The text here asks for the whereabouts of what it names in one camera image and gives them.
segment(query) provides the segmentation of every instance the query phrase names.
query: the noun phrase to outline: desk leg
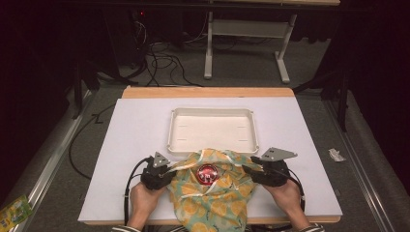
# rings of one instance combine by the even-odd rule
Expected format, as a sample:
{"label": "desk leg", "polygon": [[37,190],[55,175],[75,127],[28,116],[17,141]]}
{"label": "desk leg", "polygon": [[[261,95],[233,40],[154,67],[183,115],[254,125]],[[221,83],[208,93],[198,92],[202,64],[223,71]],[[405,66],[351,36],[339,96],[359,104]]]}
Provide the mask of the desk leg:
{"label": "desk leg", "polygon": [[208,46],[206,48],[205,56],[205,79],[212,78],[212,26],[213,26],[213,13],[208,13]]}
{"label": "desk leg", "polygon": [[286,32],[283,37],[283,45],[280,52],[275,52],[275,58],[277,60],[278,69],[280,72],[280,78],[283,83],[288,84],[290,82],[289,75],[287,74],[286,67],[284,66],[283,56],[286,51],[287,45],[289,44],[290,36],[292,35],[293,27],[295,26],[296,14],[291,15],[289,20],[289,25],[286,28]]}

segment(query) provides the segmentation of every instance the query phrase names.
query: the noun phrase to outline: white table top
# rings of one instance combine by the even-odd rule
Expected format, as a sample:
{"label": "white table top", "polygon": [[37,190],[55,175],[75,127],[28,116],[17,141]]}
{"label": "white table top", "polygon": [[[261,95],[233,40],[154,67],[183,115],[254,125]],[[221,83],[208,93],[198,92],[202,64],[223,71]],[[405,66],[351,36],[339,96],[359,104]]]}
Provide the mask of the white table top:
{"label": "white table top", "polygon": [[[176,98],[120,99],[106,134],[90,187],[78,220],[88,224],[121,224],[124,220],[124,190],[134,166],[160,152],[172,161],[166,149],[171,110],[177,107],[247,108],[254,112],[257,156],[269,147],[298,154],[286,163],[300,178],[307,205],[306,215],[318,222],[335,222],[342,215],[334,191],[317,154],[295,97],[266,98]],[[142,173],[141,165],[135,173]],[[132,185],[139,178],[134,178]],[[286,218],[272,196],[261,186],[248,203],[249,223],[280,222]],[[149,224],[178,224],[164,194]]]}

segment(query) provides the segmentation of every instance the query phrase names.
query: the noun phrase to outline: crumpled white paper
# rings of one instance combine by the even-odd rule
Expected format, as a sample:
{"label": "crumpled white paper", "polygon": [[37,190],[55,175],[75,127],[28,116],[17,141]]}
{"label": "crumpled white paper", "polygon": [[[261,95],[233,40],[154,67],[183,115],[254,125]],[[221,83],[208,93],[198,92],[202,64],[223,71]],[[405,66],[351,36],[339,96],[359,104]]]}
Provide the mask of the crumpled white paper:
{"label": "crumpled white paper", "polygon": [[345,161],[346,158],[344,158],[339,151],[335,150],[334,148],[332,148],[331,150],[329,150],[329,155],[331,155],[331,158],[334,161]]}

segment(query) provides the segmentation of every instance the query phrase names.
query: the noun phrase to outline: rectangular container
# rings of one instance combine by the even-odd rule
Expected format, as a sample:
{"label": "rectangular container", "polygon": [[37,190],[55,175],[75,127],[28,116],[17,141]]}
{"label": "rectangular container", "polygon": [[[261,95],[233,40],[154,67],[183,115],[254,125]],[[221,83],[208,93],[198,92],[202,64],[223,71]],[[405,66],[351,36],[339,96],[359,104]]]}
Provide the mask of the rectangular container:
{"label": "rectangular container", "polygon": [[176,108],[167,148],[174,156],[207,148],[251,156],[259,149],[253,112],[245,108]]}

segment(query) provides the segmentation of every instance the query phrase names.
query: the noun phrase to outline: red lid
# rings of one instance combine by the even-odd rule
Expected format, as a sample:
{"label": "red lid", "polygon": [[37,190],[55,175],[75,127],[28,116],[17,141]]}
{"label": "red lid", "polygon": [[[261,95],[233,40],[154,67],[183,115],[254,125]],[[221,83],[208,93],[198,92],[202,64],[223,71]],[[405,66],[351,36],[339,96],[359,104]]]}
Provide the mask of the red lid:
{"label": "red lid", "polygon": [[196,171],[196,179],[205,186],[210,186],[218,179],[218,170],[211,164],[204,164]]}

